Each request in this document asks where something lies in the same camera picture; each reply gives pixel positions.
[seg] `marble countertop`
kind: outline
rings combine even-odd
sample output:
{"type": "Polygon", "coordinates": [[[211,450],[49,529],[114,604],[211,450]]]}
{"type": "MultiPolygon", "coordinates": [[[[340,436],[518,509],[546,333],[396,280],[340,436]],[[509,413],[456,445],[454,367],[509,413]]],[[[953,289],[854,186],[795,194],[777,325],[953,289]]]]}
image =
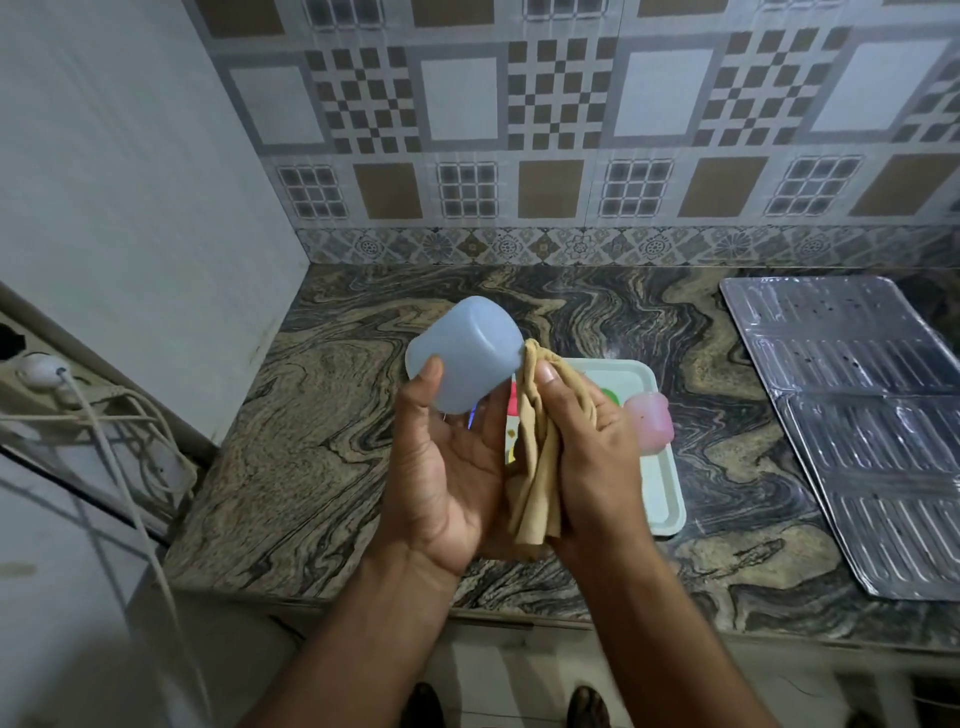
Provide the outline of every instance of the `marble countertop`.
{"type": "MultiPolygon", "coordinates": [[[[756,376],[723,268],[313,266],[166,559],[177,588],[319,604],[376,526],[407,343],[487,296],[566,356],[635,358],[670,399],[687,522],[663,551],[721,632],[960,649],[960,605],[853,581],[756,376]]],[[[891,272],[960,342],[960,277],[891,272]]],[[[474,563],[458,614],[589,620],[556,559],[474,563]]]]}

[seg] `tray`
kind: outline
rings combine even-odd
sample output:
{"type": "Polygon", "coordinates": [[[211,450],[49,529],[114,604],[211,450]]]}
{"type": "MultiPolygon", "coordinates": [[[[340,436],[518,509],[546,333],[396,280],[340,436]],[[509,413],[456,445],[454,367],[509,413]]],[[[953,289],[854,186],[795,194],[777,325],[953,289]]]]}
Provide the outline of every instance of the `tray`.
{"type": "Polygon", "coordinates": [[[860,584],[960,601],[960,362],[888,279],[720,287],[860,584]]]}
{"type": "MultiPolygon", "coordinates": [[[[608,397],[612,395],[618,404],[642,392],[658,391],[653,370],[633,359],[567,358],[566,361],[606,390],[608,397]]],[[[513,458],[518,424],[518,418],[507,418],[508,460],[513,458]]],[[[643,505],[646,507],[650,530],[654,536],[673,536],[686,523],[686,505],[677,477],[673,449],[667,445],[656,455],[641,457],[640,474],[643,477],[643,505]]]]}

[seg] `beige cloth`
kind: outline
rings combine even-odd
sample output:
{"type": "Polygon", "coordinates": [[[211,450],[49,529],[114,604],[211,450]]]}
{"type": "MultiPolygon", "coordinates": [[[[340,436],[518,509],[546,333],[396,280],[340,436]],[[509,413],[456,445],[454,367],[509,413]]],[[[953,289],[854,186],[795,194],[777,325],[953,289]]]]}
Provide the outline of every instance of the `beige cloth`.
{"type": "Polygon", "coordinates": [[[514,446],[516,459],[507,465],[505,509],[484,553],[491,558],[529,561],[545,556],[548,553],[543,546],[545,538],[560,536],[561,529],[560,431],[547,415],[537,391],[534,382],[537,362],[545,359],[553,365],[594,426],[597,410],[580,373],[562,357],[534,339],[527,339],[523,349],[523,365],[516,373],[520,418],[514,446]]]}

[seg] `metal sheet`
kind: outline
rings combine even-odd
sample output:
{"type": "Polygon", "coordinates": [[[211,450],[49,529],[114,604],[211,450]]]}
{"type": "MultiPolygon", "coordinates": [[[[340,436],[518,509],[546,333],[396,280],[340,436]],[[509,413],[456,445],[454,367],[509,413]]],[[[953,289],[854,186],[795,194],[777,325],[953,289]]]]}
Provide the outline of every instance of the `metal sheet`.
{"type": "Polygon", "coordinates": [[[857,580],[960,601],[960,362],[888,279],[720,287],[857,580]]]}

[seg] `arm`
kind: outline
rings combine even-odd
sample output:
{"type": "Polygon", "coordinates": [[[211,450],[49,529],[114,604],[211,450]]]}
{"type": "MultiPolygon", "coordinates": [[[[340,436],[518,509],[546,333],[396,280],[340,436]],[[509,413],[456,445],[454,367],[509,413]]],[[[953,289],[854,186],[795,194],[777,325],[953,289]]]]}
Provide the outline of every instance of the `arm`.
{"type": "Polygon", "coordinates": [[[660,556],[629,419],[589,382],[594,429],[552,367],[541,362],[536,379],[564,439],[569,528],[554,548],[587,601],[634,725],[776,726],[660,556]]]}
{"type": "Polygon", "coordinates": [[[396,725],[503,487],[507,387],[466,418],[431,410],[432,357],[397,397],[380,525],[323,627],[241,728],[396,725]]]}

